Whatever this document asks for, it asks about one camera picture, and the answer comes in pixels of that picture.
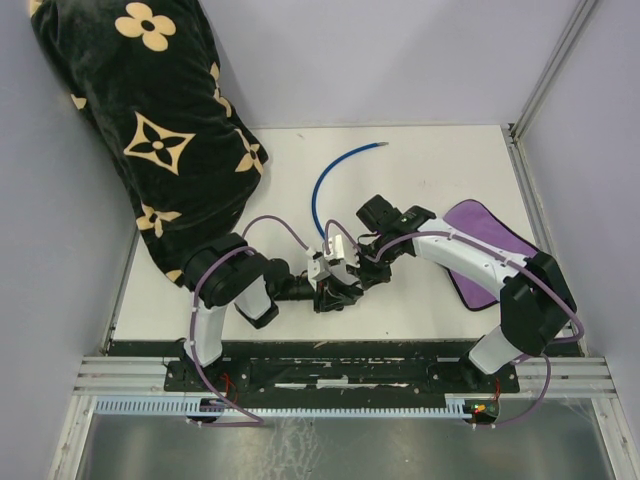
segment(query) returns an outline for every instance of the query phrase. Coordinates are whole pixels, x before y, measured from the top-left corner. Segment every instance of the blue cable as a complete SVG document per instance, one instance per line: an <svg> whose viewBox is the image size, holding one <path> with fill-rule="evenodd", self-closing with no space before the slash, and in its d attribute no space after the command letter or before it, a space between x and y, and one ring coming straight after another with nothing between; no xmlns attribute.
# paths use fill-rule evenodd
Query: blue cable
<svg viewBox="0 0 640 480"><path fill-rule="evenodd" d="M345 153L344 155L341 155L333 162L331 162L329 166L324 169L324 172L322 172L318 177L316 185L315 187L313 187L313 195L311 195L311 214L313 215L313 223L316 224L316 229L323 239L324 229L322 228L322 224L320 223L320 219L318 218L318 192L320 191L320 185L322 185L324 178L331 170L333 170L333 167L346 160L350 156L355 155L356 153L364 152L365 150L370 150L372 148L383 147L385 145L389 145L389 142L370 143L368 145L363 145L362 147L354 148L353 150Z"/></svg>

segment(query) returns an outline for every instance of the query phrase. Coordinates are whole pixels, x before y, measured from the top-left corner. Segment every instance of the red wire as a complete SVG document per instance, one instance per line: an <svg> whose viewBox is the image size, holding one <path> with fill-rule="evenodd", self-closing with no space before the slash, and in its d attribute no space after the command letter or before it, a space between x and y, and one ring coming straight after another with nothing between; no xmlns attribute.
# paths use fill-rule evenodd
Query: red wire
<svg viewBox="0 0 640 480"><path fill-rule="evenodd" d="M494 401L500 398L500 393L502 393L500 389L500 379L496 378L496 394L493 396Z"/></svg>

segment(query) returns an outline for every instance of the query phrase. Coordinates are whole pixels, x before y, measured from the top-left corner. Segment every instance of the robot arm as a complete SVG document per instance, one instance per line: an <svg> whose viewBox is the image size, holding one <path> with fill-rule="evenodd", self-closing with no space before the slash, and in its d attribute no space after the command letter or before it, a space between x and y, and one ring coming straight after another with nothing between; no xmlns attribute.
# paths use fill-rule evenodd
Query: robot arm
<svg viewBox="0 0 640 480"><path fill-rule="evenodd" d="M211 265L223 255L246 246L242 237L235 233L202 246L184 264L185 285L194 290ZM235 304L254 328L266 326L278 315L278 307L267 292L264 278L269 263L259 253L241 252L222 264L202 285L195 331L189 340L195 342L196 354L203 367L222 355L222 328L229 304ZM185 343L185 351L192 356L188 343Z"/></svg>
<svg viewBox="0 0 640 480"><path fill-rule="evenodd" d="M576 311L557 262L543 252L525 258L498 249L456 230L424 208L414 206L401 213L379 195L357 215L377 234L376 240L359 244L355 252L341 236L328 239L329 253L312 254L306 274L294 276L284 260L269 261L259 253L243 252L224 263L200 291L204 306L197 312L193 340L201 364L209 365L222 354L222 327L230 303L255 328L266 326L278 314L274 301L313 300L316 312L342 310L372 286L389 282L391 264L403 254L456 271L500 301L500 325L461 359L463 375L470 383L522 354L540 355L569 320L521 270L542 280ZM399 241L408 235L414 235L411 241ZM193 289L224 254L246 245L240 236L230 234L202 247L183 268L187 287ZM191 349L186 350L191 356Z"/></svg>
<svg viewBox="0 0 640 480"><path fill-rule="evenodd" d="M520 270L531 272L572 311L577 309L557 262L546 253L526 258L496 248L460 232L421 207L411 207L403 214L379 195L367 202L357 215L370 231L379 234L372 244L360 245L356 276L365 289L390 281L391 263L408 253L466 276L500 301L500 325L482 337L461 360L470 377L478 373L493 374L522 354L540 355L569 320ZM415 236L410 242L394 242L419 232L435 234ZM373 262L371 259L376 256L381 258Z"/></svg>

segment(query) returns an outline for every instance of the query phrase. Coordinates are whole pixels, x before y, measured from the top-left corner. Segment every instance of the metal floor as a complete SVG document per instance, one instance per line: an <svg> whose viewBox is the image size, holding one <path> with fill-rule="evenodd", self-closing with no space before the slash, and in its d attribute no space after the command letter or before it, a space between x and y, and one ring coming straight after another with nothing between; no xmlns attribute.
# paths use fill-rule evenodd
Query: metal floor
<svg viewBox="0 0 640 480"><path fill-rule="evenodd" d="M528 402L505 400L508 418ZM588 400L473 431L430 419L267 420L212 429L178 417L95 415L78 480L613 479Z"/></svg>

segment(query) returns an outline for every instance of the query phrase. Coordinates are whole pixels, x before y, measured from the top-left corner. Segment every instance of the black mounting plate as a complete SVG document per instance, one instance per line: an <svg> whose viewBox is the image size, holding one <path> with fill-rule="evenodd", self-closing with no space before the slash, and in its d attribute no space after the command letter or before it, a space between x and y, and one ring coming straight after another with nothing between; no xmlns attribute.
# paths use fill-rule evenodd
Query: black mounting plate
<svg viewBox="0 0 640 480"><path fill-rule="evenodd" d="M247 408L437 408L445 406L446 393L495 393L495 378L503 393L520 391L511 365L471 390L456 375L457 363L451 361L456 349L449 345L438 352L436 344L230 342L205 374L222 391L221 376L227 374L237 387L238 403ZM168 364L164 388L207 391L184 357Z"/></svg>

